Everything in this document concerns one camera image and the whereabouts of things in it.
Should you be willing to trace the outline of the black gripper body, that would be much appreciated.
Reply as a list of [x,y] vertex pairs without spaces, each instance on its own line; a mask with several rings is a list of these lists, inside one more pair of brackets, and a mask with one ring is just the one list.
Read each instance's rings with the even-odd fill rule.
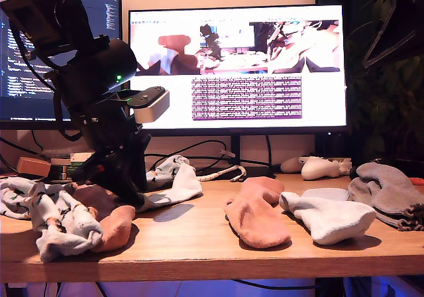
[[150,135],[125,111],[139,106],[135,97],[107,97],[80,115],[81,133],[95,151],[89,159],[116,159],[132,164],[135,157],[144,157]]

